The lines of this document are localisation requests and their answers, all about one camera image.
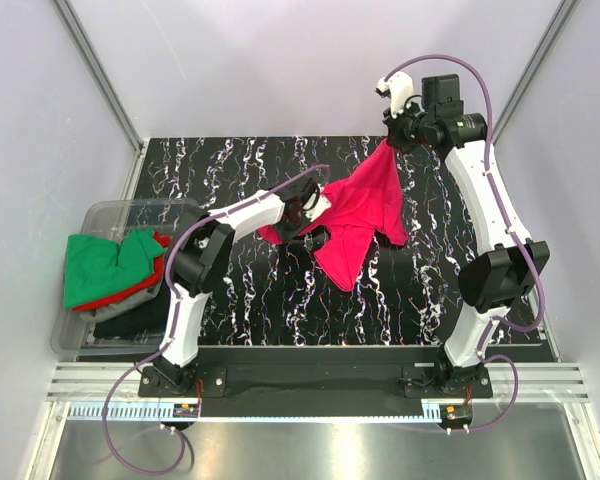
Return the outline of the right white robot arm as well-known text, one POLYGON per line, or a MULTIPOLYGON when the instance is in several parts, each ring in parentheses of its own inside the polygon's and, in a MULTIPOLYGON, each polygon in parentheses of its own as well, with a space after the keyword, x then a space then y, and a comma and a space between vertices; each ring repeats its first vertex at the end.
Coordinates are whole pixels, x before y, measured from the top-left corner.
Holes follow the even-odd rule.
POLYGON ((401 381, 409 399, 486 398, 491 393, 484 355, 497 327, 534 286, 549 256, 518 219, 480 113, 467 113, 455 74, 426 77, 415 91, 397 72, 382 78, 377 93, 389 100, 383 122, 390 146, 407 152, 432 147, 460 190, 473 225, 477 254, 458 274, 462 299, 456 325, 431 367, 406 368, 401 381))

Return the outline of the pink t shirt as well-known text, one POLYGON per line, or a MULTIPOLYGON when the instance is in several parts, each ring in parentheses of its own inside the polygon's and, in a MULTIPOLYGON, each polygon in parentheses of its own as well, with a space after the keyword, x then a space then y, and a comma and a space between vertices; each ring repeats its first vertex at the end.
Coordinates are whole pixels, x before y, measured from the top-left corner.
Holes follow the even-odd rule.
POLYGON ((341 291, 351 292, 375 233, 394 246, 408 240, 394 150, 382 141, 349 177, 327 185, 324 195, 331 207, 300 234, 326 229, 328 240, 314 253, 315 260, 341 291))

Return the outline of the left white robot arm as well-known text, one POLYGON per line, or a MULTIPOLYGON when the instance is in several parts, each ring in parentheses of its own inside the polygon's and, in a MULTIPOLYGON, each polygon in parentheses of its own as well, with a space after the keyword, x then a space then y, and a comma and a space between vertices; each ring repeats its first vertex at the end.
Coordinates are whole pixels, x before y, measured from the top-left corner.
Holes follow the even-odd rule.
POLYGON ((176 396, 195 386, 201 323, 207 301, 227 274, 233 246, 271 226, 288 241, 323 215, 331 202, 312 178, 259 190, 227 207, 190 210, 166 259, 164 280, 170 306, 160 355, 152 363, 161 384, 176 396))

